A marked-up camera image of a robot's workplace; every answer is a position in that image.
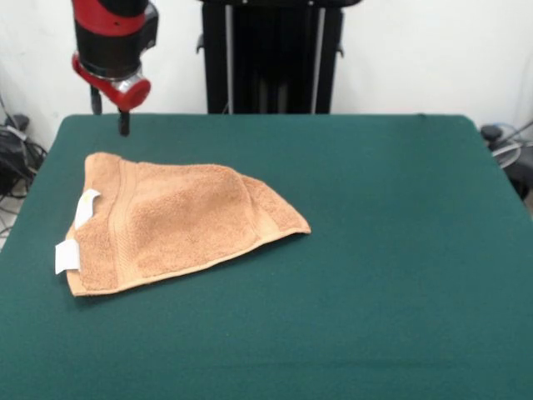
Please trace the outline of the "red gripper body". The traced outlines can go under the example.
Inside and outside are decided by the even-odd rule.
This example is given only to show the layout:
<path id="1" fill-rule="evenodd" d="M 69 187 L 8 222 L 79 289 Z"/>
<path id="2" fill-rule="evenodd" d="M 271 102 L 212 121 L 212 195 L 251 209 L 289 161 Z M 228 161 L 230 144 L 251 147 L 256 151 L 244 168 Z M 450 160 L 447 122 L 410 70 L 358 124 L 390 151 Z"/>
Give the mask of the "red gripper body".
<path id="1" fill-rule="evenodd" d="M 89 87 L 94 86 L 102 95 L 107 97 L 117 108 L 128 110 L 139 107 L 146 100 L 151 91 L 151 83 L 143 76 L 139 68 L 133 75 L 119 79 L 108 79 L 98 77 L 86 70 L 79 61 L 79 56 L 75 52 L 72 55 L 72 68 L 74 72 Z"/>

